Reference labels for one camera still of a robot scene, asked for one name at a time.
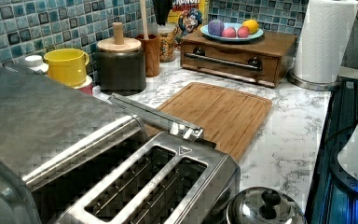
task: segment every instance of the tile backsplash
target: tile backsplash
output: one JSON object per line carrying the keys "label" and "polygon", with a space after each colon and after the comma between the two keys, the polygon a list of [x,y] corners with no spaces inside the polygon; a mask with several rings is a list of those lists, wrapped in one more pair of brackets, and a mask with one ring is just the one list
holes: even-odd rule
{"label": "tile backsplash", "polygon": [[[210,0],[209,20],[243,22],[256,18],[260,27],[299,35],[308,0]],[[151,0],[147,19],[154,22]],[[141,24],[139,0],[0,0],[0,66],[20,63],[30,54],[79,48],[95,52],[99,40],[113,36],[112,22],[136,37]],[[88,73],[93,72],[91,60]]]}
{"label": "tile backsplash", "polygon": [[[151,0],[146,7],[148,22],[153,22]],[[0,0],[0,67],[54,49],[91,54],[99,40],[113,36],[114,21],[123,22],[125,36],[137,36],[139,0]],[[89,74],[94,65],[91,60]]]}
{"label": "tile backsplash", "polygon": [[308,0],[212,0],[209,19],[238,22],[256,19],[263,30],[300,35]]}

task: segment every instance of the paper towel holder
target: paper towel holder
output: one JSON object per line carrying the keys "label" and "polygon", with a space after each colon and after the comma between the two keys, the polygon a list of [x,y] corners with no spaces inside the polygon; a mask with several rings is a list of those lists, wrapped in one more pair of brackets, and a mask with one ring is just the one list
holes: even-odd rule
{"label": "paper towel holder", "polygon": [[336,81],[330,83],[309,82],[297,77],[293,67],[287,71],[286,78],[293,85],[311,91],[335,91],[342,83],[342,79],[340,76],[337,76]]}

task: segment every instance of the wooden bread box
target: wooden bread box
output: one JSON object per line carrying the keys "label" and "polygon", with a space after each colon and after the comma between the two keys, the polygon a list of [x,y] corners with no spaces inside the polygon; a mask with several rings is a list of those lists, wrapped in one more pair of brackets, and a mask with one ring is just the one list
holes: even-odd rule
{"label": "wooden bread box", "polygon": [[248,42],[220,42],[197,31],[182,38],[183,68],[275,88],[294,57],[295,35],[265,31]]}

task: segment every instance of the drawer handle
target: drawer handle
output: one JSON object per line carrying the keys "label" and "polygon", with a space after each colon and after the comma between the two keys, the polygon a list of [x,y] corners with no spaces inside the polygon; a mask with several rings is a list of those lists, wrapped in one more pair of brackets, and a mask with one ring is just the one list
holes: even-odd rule
{"label": "drawer handle", "polygon": [[251,58],[248,60],[248,64],[242,64],[242,63],[234,63],[226,60],[221,59],[215,59],[205,56],[205,50],[202,48],[194,48],[193,53],[185,53],[185,57],[195,59],[195,60],[203,60],[203,61],[209,61],[214,63],[222,63],[225,65],[231,65],[239,68],[248,69],[251,71],[261,71],[263,69],[263,64],[261,63],[261,60],[257,57]]}

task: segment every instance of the white marble countertop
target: white marble countertop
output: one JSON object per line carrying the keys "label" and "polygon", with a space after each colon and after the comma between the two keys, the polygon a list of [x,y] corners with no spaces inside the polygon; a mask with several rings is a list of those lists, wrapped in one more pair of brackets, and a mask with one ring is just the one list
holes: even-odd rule
{"label": "white marble countertop", "polygon": [[[202,82],[268,98],[272,108],[246,150],[241,167],[240,190],[268,187],[286,193],[305,211],[330,92],[301,89],[285,79],[267,88],[180,67],[175,61],[162,63],[160,75],[146,79],[146,89],[130,99],[158,107],[189,82]],[[94,88],[94,96],[107,99]]]}

